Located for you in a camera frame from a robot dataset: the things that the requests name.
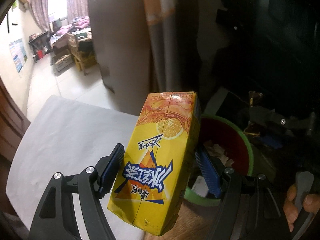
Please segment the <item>yellow iced tea carton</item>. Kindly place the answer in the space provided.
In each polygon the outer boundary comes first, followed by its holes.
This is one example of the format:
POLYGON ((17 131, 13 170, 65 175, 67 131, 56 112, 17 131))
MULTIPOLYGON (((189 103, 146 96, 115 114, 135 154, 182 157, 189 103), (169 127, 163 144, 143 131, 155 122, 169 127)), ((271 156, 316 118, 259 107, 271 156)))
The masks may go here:
POLYGON ((107 208, 155 236, 171 230, 193 168, 200 131, 195 92, 151 93, 133 130, 107 208))

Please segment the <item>green rimmed trash bin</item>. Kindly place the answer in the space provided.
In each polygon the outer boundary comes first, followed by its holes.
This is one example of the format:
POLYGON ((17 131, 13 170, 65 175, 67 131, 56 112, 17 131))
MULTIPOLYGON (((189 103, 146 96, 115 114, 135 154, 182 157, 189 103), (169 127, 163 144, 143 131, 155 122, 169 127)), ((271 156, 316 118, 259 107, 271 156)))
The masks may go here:
MULTIPOLYGON (((249 140, 243 131, 231 121, 219 116, 203 116, 196 151, 206 151, 225 165, 244 176, 253 173, 254 157, 249 140)), ((200 206, 217 206, 221 198, 209 193, 208 186, 195 161, 185 200, 200 206)))

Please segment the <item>brown wooden door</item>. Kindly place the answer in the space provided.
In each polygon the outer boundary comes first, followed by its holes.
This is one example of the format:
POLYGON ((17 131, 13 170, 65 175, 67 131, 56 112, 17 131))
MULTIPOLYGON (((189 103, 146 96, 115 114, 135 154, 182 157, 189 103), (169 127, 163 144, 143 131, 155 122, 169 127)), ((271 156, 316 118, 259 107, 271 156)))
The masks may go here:
POLYGON ((2 80, 0 96, 1 156, 12 162, 30 121, 18 108, 2 80))

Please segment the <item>yellow crate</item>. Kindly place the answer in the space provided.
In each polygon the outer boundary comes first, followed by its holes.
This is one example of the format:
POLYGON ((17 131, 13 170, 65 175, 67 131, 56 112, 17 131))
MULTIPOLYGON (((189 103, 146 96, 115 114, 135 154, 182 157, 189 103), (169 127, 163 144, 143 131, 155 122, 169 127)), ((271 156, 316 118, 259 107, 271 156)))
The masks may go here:
POLYGON ((90 53, 79 52, 78 55, 74 56, 74 62, 78 71, 80 72, 86 68, 89 68, 97 64, 97 61, 95 59, 95 54, 93 52, 90 52, 90 53))

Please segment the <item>cardboard box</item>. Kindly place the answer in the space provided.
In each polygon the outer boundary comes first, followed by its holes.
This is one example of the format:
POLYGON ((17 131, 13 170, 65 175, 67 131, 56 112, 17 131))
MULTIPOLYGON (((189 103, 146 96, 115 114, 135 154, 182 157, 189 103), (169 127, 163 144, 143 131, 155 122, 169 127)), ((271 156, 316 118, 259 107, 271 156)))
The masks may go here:
POLYGON ((54 67, 57 72, 60 72, 61 70, 68 67, 72 63, 73 63, 73 59, 71 54, 54 56, 54 67))

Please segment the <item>dark wooden cabinet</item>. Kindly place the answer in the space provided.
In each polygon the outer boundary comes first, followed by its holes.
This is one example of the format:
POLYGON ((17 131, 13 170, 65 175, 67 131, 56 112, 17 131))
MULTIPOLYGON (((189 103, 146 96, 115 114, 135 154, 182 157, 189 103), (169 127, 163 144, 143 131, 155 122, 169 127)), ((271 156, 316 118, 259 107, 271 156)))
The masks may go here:
POLYGON ((87 0, 104 85, 118 109, 139 115, 150 91, 150 38, 143 0, 87 0))

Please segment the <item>bed with pink bedding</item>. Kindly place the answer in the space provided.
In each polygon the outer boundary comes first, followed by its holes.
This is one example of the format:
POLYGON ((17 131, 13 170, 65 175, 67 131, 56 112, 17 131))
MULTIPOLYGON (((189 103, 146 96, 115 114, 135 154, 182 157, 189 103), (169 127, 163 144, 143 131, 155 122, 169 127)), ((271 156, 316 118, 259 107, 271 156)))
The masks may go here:
POLYGON ((60 19, 58 19, 51 25, 52 29, 50 33, 50 44, 53 46, 54 43, 61 37, 63 37, 63 35, 65 35, 66 33, 72 33, 89 27, 90 20, 88 16, 75 17, 68 25, 62 25, 60 19))

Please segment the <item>pink patterned curtain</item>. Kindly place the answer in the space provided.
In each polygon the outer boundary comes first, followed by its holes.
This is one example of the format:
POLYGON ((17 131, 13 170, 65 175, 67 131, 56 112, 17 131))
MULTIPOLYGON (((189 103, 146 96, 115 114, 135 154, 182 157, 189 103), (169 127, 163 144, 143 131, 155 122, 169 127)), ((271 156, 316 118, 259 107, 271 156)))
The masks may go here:
POLYGON ((80 16, 88 16, 87 0, 29 0, 31 15, 42 31, 49 30, 55 20, 71 23, 80 16))

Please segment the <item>wall poster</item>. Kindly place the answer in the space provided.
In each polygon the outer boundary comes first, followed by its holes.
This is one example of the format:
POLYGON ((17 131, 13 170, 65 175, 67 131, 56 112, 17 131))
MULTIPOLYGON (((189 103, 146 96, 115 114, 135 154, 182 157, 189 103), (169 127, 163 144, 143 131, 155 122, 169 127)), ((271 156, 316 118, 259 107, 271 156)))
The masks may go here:
POLYGON ((9 49, 10 49, 10 53, 12 55, 16 70, 19 73, 28 59, 22 39, 20 38, 14 42, 11 42, 9 44, 9 49))

